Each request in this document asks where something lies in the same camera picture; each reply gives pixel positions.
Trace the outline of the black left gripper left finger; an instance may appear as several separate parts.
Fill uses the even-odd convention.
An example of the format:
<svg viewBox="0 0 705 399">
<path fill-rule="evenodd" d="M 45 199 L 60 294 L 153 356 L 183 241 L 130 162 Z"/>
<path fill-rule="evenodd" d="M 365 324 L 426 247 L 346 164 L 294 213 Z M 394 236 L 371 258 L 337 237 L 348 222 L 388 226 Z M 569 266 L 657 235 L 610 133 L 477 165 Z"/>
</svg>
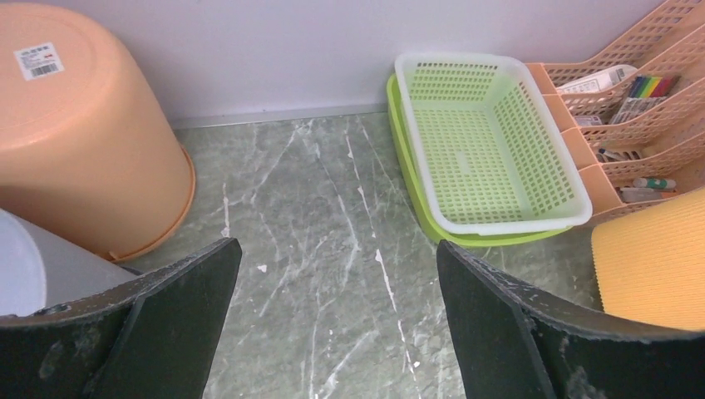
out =
<svg viewBox="0 0 705 399">
<path fill-rule="evenodd" d="M 201 397 L 242 255 L 220 239 L 104 292 L 2 317 L 2 397 Z"/>
</svg>

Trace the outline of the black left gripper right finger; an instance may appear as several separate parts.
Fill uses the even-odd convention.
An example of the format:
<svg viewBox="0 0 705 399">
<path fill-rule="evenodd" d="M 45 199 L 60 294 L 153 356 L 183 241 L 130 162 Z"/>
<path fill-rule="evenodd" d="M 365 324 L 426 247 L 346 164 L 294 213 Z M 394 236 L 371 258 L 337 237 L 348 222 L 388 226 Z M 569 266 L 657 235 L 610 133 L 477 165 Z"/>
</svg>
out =
<svg viewBox="0 0 705 399">
<path fill-rule="evenodd" d="M 701 398 L 704 335 L 580 306 L 452 242 L 436 266 L 469 398 Z"/>
</svg>

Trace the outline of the green tray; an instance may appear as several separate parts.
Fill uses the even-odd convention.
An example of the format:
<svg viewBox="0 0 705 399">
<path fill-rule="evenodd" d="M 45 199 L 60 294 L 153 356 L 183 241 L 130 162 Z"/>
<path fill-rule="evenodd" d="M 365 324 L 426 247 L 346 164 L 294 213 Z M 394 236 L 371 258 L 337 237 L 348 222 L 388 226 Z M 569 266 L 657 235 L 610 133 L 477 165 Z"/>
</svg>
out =
<svg viewBox="0 0 705 399">
<path fill-rule="evenodd" d="M 442 240 L 455 243 L 463 248 L 501 247 L 547 239 L 570 230 L 558 229 L 528 234 L 501 234 L 482 236 L 479 234 L 452 234 L 445 231 L 432 217 L 426 195 L 418 179 L 413 162 L 413 155 L 407 139 L 407 132 L 402 120 L 401 95 L 395 74 L 387 80 L 387 113 L 392 131 L 397 159 L 402 177 L 407 188 L 412 208 L 423 233 L 435 244 Z"/>
</svg>

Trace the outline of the grey plastic bin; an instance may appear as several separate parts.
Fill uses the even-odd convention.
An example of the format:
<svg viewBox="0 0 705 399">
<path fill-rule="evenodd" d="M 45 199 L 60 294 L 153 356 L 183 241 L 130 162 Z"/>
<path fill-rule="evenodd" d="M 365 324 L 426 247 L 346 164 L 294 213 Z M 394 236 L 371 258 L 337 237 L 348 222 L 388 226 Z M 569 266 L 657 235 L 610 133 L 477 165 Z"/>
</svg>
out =
<svg viewBox="0 0 705 399">
<path fill-rule="evenodd" d="M 122 267 L 1 211 L 1 314 L 26 317 L 136 279 Z"/>
</svg>

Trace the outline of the yellow slatted waste basket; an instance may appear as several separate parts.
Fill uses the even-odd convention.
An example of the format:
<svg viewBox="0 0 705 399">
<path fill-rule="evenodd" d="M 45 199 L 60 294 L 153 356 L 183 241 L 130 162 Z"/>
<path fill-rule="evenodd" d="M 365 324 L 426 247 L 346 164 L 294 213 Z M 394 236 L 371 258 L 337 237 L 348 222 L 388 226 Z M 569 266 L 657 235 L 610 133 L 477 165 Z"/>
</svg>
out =
<svg viewBox="0 0 705 399">
<path fill-rule="evenodd" d="M 598 225 L 591 249 L 607 314 L 703 331 L 703 190 Z"/>
</svg>

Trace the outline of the white perforated basket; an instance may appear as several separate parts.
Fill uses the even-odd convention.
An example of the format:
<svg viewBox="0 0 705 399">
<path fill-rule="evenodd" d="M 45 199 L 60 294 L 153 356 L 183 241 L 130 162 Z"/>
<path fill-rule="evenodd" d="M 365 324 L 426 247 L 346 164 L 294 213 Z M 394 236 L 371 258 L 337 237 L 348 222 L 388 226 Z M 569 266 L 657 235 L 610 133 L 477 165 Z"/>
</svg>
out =
<svg viewBox="0 0 705 399">
<path fill-rule="evenodd" d="M 528 67 L 473 52 L 407 52 L 394 70 L 432 218 L 452 234 L 586 223 L 593 207 Z"/>
</svg>

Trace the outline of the large orange plastic bucket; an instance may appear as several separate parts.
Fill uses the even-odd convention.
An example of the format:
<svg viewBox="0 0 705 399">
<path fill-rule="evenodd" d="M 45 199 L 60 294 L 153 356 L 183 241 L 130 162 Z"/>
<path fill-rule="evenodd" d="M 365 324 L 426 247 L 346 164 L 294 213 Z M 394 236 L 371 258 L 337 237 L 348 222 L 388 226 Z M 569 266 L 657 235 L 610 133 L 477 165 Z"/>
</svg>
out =
<svg viewBox="0 0 705 399">
<path fill-rule="evenodd" d="M 1 6 L 1 206 L 111 262 L 166 241 L 195 168 L 108 29 L 69 9 Z"/>
</svg>

